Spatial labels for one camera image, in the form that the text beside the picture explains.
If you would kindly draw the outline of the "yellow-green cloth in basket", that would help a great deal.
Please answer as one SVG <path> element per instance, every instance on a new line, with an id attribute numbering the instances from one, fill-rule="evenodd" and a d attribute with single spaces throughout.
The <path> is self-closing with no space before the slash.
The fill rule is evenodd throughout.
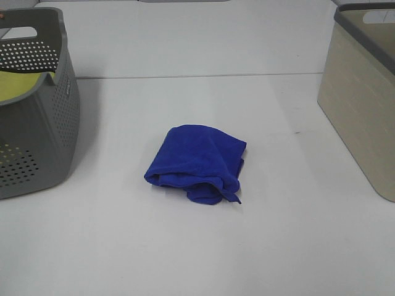
<path id="1" fill-rule="evenodd" d="M 1 71 L 1 106 L 36 95 L 53 82 L 54 72 L 13 73 Z"/>

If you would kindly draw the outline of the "grey perforated plastic basket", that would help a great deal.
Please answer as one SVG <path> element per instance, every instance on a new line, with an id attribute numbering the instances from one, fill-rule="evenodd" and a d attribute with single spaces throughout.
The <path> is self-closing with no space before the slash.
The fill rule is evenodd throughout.
<path id="1" fill-rule="evenodd" d="M 1 28 L 36 35 L 1 40 L 1 71 L 54 72 L 53 82 L 20 102 L 1 106 L 1 198 L 53 187 L 69 173 L 80 124 L 80 94 L 62 11 L 1 12 Z"/>

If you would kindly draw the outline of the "blue microfiber towel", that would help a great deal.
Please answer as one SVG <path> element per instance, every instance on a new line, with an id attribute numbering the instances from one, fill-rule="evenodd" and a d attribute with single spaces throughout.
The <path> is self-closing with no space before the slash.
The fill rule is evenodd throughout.
<path id="1" fill-rule="evenodd" d="M 182 125 L 167 133 L 144 179 L 155 186 L 174 187 L 199 204 L 223 199 L 241 203 L 239 173 L 247 143 L 204 125 Z"/>

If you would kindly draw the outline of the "beige plastic storage bin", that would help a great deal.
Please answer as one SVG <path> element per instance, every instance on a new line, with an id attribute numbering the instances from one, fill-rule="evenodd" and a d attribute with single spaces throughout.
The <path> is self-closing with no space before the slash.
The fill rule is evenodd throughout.
<path id="1" fill-rule="evenodd" d="M 317 102 L 375 192 L 394 201 L 394 3 L 338 6 Z"/>

